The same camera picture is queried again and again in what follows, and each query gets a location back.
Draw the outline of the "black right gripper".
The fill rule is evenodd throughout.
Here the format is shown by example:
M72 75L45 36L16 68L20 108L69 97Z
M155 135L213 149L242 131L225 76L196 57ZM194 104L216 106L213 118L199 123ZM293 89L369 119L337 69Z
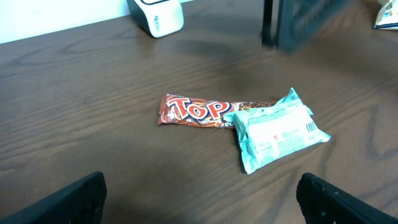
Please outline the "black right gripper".
M281 0L276 46L293 52L308 41L348 0Z

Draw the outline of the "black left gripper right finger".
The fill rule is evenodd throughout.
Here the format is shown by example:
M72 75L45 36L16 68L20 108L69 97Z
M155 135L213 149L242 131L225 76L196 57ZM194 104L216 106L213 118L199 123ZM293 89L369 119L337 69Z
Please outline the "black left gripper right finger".
M306 172L296 199L306 224L397 224L397 219Z

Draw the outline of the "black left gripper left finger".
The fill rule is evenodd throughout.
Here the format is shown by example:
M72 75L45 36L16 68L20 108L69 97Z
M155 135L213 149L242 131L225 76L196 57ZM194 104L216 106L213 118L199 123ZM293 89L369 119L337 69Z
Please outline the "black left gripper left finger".
M100 224L107 196L100 171L93 172L1 220L1 224Z

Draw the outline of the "teal wet wipes pack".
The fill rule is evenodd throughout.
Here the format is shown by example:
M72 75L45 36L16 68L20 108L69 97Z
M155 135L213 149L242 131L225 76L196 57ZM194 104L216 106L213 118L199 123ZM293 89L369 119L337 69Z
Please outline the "teal wet wipes pack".
M313 113L296 91L270 107L234 111L224 115L236 128L244 170L252 174L261 167L331 136L320 130Z

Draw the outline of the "yellow wiper bag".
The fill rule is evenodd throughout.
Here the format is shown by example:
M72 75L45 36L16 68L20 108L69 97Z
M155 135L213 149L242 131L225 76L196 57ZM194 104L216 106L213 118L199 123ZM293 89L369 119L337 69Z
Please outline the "yellow wiper bag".
M377 14L374 29L397 30L397 0L379 2L382 7Z

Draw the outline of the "orange Top chocolate bar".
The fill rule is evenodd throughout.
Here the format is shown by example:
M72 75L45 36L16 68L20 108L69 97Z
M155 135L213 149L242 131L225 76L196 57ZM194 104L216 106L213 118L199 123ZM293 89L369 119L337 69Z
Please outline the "orange Top chocolate bar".
M196 128L233 129L234 124L225 121L223 116L234 111L252 108L269 107L276 104L270 102L225 102L189 98L180 95L164 95L159 109L158 125L177 124Z

